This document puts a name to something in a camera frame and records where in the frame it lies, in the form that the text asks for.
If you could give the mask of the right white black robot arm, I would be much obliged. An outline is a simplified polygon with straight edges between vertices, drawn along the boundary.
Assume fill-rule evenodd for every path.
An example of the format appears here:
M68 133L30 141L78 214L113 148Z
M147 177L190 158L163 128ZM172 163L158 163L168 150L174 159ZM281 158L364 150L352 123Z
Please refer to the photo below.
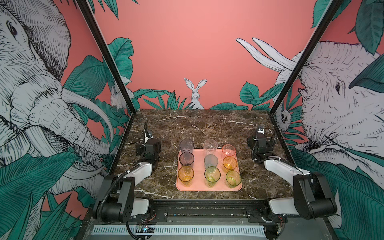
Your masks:
M262 132L247 137L254 163L264 165L293 187L292 197L268 200L267 215L294 215L310 220L335 214L338 207L326 177L300 169L275 155L272 150L276 140L277 137L267 138Z

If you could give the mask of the light green tumbler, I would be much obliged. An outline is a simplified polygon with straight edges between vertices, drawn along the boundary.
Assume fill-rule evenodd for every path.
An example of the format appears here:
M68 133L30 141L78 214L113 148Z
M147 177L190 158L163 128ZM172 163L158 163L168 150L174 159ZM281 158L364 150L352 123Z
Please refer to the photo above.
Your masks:
M217 167L211 166L206 168L204 177L206 185L211 188L220 180L221 172Z

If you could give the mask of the pink clear tumbler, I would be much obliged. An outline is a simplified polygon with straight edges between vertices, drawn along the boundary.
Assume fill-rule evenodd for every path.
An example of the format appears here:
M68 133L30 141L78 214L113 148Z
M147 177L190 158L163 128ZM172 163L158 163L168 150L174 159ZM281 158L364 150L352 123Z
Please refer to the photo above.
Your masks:
M222 147L222 156L223 158L226 157L233 157L236 154L236 148L230 144L226 144Z

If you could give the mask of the amber yellow tumbler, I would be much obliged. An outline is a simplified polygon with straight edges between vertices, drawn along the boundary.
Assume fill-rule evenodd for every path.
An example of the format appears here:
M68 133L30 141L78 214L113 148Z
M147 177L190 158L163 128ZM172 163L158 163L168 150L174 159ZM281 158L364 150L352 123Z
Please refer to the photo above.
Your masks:
M192 179L194 178L195 172L192 167L182 166L178 171L178 179L183 186L189 187Z

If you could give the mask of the dark smoky tumbler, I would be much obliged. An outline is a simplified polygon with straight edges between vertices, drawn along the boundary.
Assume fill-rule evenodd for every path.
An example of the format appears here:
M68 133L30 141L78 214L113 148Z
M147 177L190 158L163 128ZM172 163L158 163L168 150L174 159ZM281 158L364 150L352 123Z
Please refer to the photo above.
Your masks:
M179 157L179 163L181 164L182 167L186 166L186 167L192 168L194 165L194 161L195 161L195 157L190 152L181 153Z

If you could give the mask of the clear colourless tumbler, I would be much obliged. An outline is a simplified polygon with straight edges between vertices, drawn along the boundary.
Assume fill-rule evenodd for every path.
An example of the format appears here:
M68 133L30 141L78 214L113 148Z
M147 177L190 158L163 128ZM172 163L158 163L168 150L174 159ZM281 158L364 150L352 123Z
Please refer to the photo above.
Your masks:
M203 145L205 155L214 155L218 147L218 143L214 139L205 140Z

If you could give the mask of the pink plastic tray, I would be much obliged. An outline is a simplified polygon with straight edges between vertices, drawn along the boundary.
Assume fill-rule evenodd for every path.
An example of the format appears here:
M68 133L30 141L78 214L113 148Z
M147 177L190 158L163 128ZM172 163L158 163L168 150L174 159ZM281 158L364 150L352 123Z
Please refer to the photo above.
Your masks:
M193 166L192 166L192 168L194 170L194 177L192 178L190 183L188 185L183 184L182 181L179 179L178 174L176 174L176 179L177 179L176 188L179 191L182 191L182 192L196 192L196 191L198 191L198 192L201 192L201 191L214 191L214 192L217 192L217 191L227 191L228 192L228 191L230 191L230 192L234 192L234 191L240 191L242 189L242 187L243 187L242 183L240 183L239 185L237 185L234 188L230 188L228 182L226 181L226 174L227 173L223 169L224 165L222 162L224 159L224 155L223 155L221 149L218 149L215 152L215 156L219 160L217 168L221 172L221 178L212 187L210 187L208 185L208 182L207 182L205 175L204 175L204 173L205 173L204 158L206 156L205 150L204 149L194 149L193 155L195 157L195 161L194 161Z

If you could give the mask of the blue-grey clear tumbler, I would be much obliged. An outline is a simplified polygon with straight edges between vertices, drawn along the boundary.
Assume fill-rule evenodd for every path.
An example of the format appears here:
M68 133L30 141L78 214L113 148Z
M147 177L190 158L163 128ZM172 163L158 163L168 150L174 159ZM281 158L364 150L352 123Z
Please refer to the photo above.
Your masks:
M184 139L179 144L181 153L192 153L194 149L194 142L190 139Z

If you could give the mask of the teal frosted tumbler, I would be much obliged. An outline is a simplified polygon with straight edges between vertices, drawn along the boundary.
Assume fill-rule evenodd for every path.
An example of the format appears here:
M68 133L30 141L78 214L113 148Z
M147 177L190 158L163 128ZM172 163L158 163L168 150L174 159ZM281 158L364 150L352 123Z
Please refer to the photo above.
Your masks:
M204 165L205 165L205 168L209 168L209 167L216 167L219 163L219 159L217 158L216 155L206 155L205 158L204 158Z

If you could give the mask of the yellow short tumbler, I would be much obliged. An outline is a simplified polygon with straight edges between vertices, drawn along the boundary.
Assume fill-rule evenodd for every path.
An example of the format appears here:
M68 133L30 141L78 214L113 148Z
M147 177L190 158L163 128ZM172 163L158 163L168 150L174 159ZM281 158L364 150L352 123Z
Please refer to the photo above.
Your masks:
M227 156L223 159L222 169L225 173L229 171L234 171L237 167L238 161L234 157Z

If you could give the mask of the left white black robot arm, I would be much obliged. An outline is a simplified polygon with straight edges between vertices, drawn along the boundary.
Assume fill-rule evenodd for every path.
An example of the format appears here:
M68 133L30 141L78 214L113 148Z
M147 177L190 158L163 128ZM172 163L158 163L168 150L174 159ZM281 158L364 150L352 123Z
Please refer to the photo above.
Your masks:
M93 218L100 224L126 223L130 217L148 212L150 201L135 198L135 187L156 170L161 141L149 139L136 147L140 155L134 166L120 175L104 178L93 208Z

